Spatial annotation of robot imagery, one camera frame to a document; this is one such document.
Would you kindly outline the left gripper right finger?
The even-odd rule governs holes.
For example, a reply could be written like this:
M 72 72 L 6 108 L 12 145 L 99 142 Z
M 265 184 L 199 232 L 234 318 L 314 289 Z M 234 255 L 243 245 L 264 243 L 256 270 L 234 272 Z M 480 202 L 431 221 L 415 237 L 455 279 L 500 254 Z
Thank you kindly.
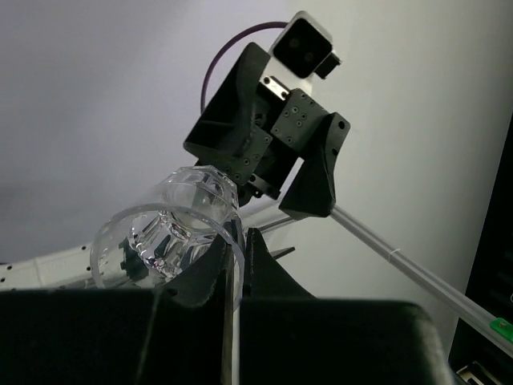
M 453 384 L 435 325 L 403 301 L 320 299 L 248 231 L 241 384 Z

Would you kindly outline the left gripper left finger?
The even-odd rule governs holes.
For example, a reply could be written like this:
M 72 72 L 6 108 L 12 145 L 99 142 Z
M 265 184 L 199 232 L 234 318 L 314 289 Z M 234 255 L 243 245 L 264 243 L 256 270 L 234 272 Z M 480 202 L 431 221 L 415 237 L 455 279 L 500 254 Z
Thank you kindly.
M 4 384 L 229 384 L 231 247 L 217 237 L 152 290 L 1 295 Z

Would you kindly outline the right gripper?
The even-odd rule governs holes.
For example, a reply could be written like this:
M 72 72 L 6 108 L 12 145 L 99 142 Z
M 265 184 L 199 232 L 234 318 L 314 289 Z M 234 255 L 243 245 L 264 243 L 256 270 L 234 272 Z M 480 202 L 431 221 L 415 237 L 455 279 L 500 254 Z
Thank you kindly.
M 283 100 L 259 84 L 269 54 L 255 43 L 238 60 L 184 141 L 201 163 L 225 157 L 238 198 L 278 198 L 297 160 L 302 166 L 279 204 L 293 219 L 328 217 L 336 203 L 334 169 L 350 123 L 295 88 Z

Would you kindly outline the clear glass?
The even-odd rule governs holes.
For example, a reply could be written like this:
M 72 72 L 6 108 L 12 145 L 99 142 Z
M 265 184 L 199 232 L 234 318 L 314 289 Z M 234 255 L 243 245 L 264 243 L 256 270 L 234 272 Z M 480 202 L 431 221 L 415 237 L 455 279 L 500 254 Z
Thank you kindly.
M 90 251 L 95 286 L 153 288 L 195 264 L 216 238 L 230 248 L 242 299 L 245 234 L 236 184 L 213 166 L 183 167 L 110 218 Z

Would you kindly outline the dark monitor edge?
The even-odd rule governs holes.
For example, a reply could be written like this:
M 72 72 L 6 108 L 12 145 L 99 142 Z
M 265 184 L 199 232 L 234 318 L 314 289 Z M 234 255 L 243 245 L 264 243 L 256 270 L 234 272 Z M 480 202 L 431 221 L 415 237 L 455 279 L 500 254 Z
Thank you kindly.
M 512 129 L 509 128 L 466 296 L 496 318 L 512 322 Z M 512 358 L 463 320 L 449 354 L 454 371 L 488 375 L 485 384 L 511 384 Z

